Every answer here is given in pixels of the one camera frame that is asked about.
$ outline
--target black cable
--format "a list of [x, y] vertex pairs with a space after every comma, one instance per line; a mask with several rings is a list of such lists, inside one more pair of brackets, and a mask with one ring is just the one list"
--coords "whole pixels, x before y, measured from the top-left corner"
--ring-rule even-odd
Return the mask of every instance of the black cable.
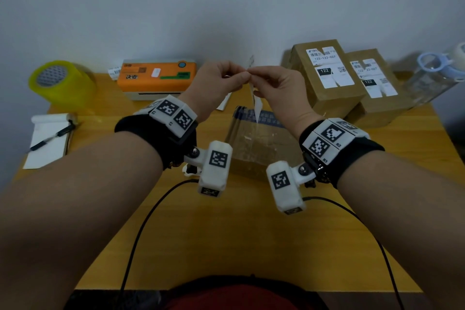
[[[330, 202], [332, 203], [333, 205], [336, 205], [340, 208], [342, 208], [343, 210], [347, 211], [348, 213], [350, 213], [352, 216], [354, 216], [356, 219], [358, 219], [363, 225], [365, 225], [362, 220], [360, 218], [358, 218], [358, 216], [353, 213], [351, 210], [349, 210], [347, 207], [341, 205], [340, 203], [337, 203], [336, 201], [333, 201], [333, 200], [330, 200], [328, 198], [325, 198], [325, 197], [320, 197], [320, 196], [307, 196], [307, 197], [304, 197], [303, 198], [304, 201], [309, 201], [309, 200], [322, 200], [322, 201], [327, 201], [327, 202]], [[384, 261], [386, 262], [386, 266], [387, 266], [387, 271], [389, 272], [389, 277], [391, 277], [391, 282], [392, 282], [392, 287], [394, 288], [394, 293], [396, 294], [396, 298], [397, 298], [397, 302], [399, 303], [399, 306], [402, 310], [404, 310], [404, 304], [402, 302], [402, 299], [400, 299], [400, 294], [399, 294], [399, 291], [397, 289], [397, 285], [396, 285], [396, 281], [394, 279], [394, 275], [392, 274], [392, 269], [391, 269], [391, 265], [389, 264], [389, 260], [387, 258], [387, 255], [386, 255], [386, 252], [384, 250], [384, 247], [383, 245], [379, 242], [378, 239], [376, 239], [376, 242], [378, 243], [378, 246], [380, 247], [381, 249], [381, 253], [383, 254], [383, 257], [384, 257]]]
[[172, 192], [173, 190], [175, 190], [176, 188], [178, 188], [179, 186], [181, 186], [183, 184], [186, 184], [186, 183], [198, 183], [198, 182], [199, 182], [198, 179], [188, 179], [188, 180], [184, 180], [183, 182], [180, 182], [180, 183], [174, 185], [170, 190], [168, 190], [165, 193], [165, 195], [160, 197], [160, 200], [158, 200], [158, 202], [154, 205], [154, 207], [152, 207], [150, 212], [147, 214], [146, 219], [144, 219], [142, 225], [139, 228], [139, 232], [137, 233], [136, 240], [134, 240], [134, 245], [132, 246], [131, 255], [129, 256], [129, 261], [127, 263], [126, 272], [125, 272], [124, 278], [123, 278], [123, 283], [121, 284], [121, 288], [119, 289], [118, 299], [116, 300], [116, 308], [118, 307], [118, 305], [120, 304], [120, 302], [121, 302], [121, 300], [123, 298], [124, 287], [126, 286], [127, 276], [129, 276], [129, 270], [131, 269], [132, 259], [134, 258], [134, 253], [136, 251], [137, 242], [139, 241], [140, 235], [142, 234], [142, 231], [144, 230], [144, 227], [147, 224], [148, 219], [150, 218], [150, 216], [152, 215], [154, 210], [158, 207], [158, 205], [165, 199], [165, 197], [167, 197], [170, 194], [170, 192]]

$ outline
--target red clothing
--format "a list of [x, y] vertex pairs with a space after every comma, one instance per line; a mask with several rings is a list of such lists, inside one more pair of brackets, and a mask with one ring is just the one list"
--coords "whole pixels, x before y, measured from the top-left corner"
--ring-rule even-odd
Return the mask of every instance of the red clothing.
[[298, 310], [289, 300], [252, 285], [237, 284], [184, 295], [171, 300], [169, 310]]

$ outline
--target forearm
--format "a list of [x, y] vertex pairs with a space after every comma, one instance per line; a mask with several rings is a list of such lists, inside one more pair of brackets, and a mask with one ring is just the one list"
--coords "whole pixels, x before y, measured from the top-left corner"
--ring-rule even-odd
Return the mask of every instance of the forearm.
[[[3, 290], [17, 289], [16, 282], [37, 288], [52, 278], [71, 291], [161, 173], [158, 153], [138, 136], [120, 132], [12, 184], [0, 195]], [[59, 291], [43, 288], [57, 300]], [[61, 294], [66, 300], [69, 292]]]
[[338, 190], [429, 296], [444, 304], [441, 298], [450, 302], [454, 294], [463, 294], [463, 187], [391, 154], [373, 151], [346, 170]]

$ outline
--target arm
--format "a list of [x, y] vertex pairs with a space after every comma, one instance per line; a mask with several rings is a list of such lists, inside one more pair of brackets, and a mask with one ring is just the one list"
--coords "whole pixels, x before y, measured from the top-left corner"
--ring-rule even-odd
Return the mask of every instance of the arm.
[[[310, 124], [324, 119], [308, 104], [299, 72], [281, 67], [248, 71], [258, 89], [255, 94], [268, 100], [297, 139]], [[465, 302], [462, 186], [394, 155], [372, 151], [343, 173], [338, 190], [438, 307], [457, 309]]]
[[[249, 78], [233, 63], [209, 62], [179, 98], [203, 121]], [[0, 308], [62, 309], [162, 171], [157, 151], [123, 131], [8, 187], [0, 195]]]

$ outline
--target cardboard box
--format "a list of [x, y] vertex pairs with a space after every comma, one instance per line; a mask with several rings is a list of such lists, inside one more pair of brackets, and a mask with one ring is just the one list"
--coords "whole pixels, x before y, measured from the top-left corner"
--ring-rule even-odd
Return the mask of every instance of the cardboard box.
[[267, 110], [257, 123], [253, 109], [237, 107], [225, 142], [232, 146], [229, 172], [264, 182], [271, 163], [287, 161], [293, 167], [304, 160], [297, 140]]
[[196, 73], [193, 60], [125, 60], [117, 84], [132, 101], [155, 101], [184, 92]]
[[304, 76], [310, 105], [327, 118], [344, 118], [366, 95], [335, 39], [295, 44], [288, 68]]
[[345, 118], [361, 128], [378, 128], [414, 106], [377, 49], [346, 54], [364, 84], [365, 96]]

